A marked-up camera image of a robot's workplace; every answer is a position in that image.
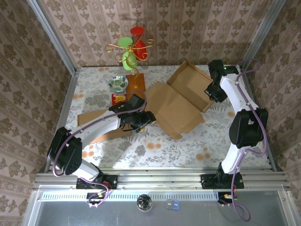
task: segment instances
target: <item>patterned wallpaper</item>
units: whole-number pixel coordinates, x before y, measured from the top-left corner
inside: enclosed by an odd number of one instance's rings
[[[70,81],[25,0],[0,0],[0,225],[21,225]]]
[[[264,63],[250,76],[253,92],[269,112],[271,150],[286,172],[301,212],[301,1],[287,0],[261,46]]]
[[[242,59],[271,0],[39,0],[75,65],[118,65],[104,51],[113,35],[144,26],[155,39],[140,65]]]

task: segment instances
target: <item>floral tablecloth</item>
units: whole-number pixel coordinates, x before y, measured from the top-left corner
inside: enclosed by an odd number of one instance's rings
[[[166,82],[178,66],[141,66],[146,88],[156,81]],[[208,67],[197,66],[207,74]],[[106,109],[111,106],[108,82],[115,75],[126,75],[123,67],[82,68],[79,73],[66,127],[77,127],[77,115]],[[229,127],[235,114],[229,100],[203,113],[204,123],[181,140],[172,140],[159,126],[152,124],[146,130],[114,140],[88,145],[83,158],[101,168],[127,167],[217,167],[230,146]],[[255,147],[262,150],[262,143]],[[269,168],[266,156],[248,154],[242,166]]]

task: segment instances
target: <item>small bowl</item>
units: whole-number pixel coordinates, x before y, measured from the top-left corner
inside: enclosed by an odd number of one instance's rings
[[[109,87],[112,91],[119,93],[123,92],[128,86],[128,80],[125,76],[115,76],[109,81]]]

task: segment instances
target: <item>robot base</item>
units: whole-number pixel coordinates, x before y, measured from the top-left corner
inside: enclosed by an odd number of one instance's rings
[[[218,166],[216,174],[201,175],[202,189],[231,189],[233,174],[224,173],[222,164]],[[244,182],[240,173],[235,176],[234,185],[237,189],[243,189]]]

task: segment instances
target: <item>open cardboard box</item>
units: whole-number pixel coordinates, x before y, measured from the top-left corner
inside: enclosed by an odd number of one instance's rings
[[[107,111],[107,109],[105,110],[99,110],[99,111],[95,111],[95,112],[88,112],[88,113],[83,113],[83,114],[79,114],[77,116],[77,124],[78,126],[81,126],[89,121],[92,121],[93,119],[101,116],[103,113],[105,113]],[[124,130],[130,129],[129,125],[125,125],[125,127],[123,128]],[[131,131],[122,131],[121,128],[118,128],[116,130],[112,130],[102,136],[100,136],[99,138],[96,138],[95,140],[93,140],[91,142],[92,143],[97,143],[97,142],[102,142],[105,140],[112,140],[112,139],[116,139],[119,137],[128,137],[132,135]]]
[[[209,75],[184,61],[167,84],[156,82],[146,91],[146,110],[172,139],[181,139],[180,133],[189,133],[204,122],[201,112],[213,104],[204,92],[211,82]]]

